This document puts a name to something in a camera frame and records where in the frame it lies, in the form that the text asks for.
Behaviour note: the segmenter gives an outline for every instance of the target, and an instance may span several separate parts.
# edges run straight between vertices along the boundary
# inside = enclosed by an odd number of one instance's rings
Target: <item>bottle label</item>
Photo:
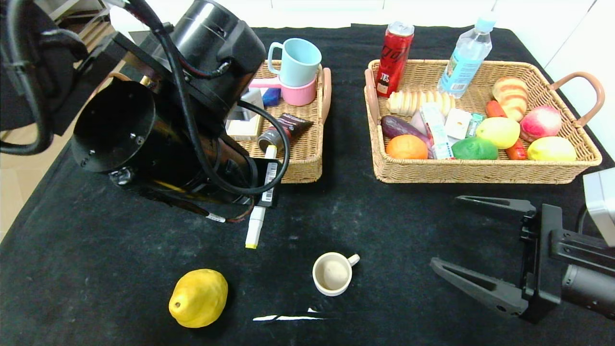
[[[455,49],[440,78],[440,85],[448,93],[465,92],[482,62],[461,58]]]

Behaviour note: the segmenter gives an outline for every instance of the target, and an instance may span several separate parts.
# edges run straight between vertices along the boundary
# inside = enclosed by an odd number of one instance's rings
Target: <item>pink object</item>
[[[539,138],[556,136],[561,129],[560,112],[550,106],[539,106],[520,122],[521,138],[533,142]]]
[[[278,77],[253,79],[250,87],[276,87],[282,89],[282,98],[293,106],[305,106],[312,102],[316,97],[316,77],[300,87],[289,87],[282,82]]]

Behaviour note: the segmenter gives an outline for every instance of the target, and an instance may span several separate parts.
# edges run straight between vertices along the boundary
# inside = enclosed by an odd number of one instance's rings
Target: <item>croissant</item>
[[[493,97],[498,101],[506,116],[521,121],[528,109],[528,86],[516,77],[502,77],[493,84]]]

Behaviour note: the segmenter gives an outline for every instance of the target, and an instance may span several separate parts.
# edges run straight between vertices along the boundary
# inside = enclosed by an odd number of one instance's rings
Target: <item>pink mug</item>
[[[314,77],[310,83],[300,87],[286,86],[280,82],[278,77],[253,79],[250,83],[250,87],[274,87],[282,89],[282,98],[293,106],[305,106],[316,97],[316,77]]]

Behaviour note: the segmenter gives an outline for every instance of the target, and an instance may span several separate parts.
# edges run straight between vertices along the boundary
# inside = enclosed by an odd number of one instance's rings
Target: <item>red soda can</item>
[[[393,91],[397,91],[414,36],[414,25],[393,22],[386,28],[380,67],[376,75],[378,96],[389,97]]]

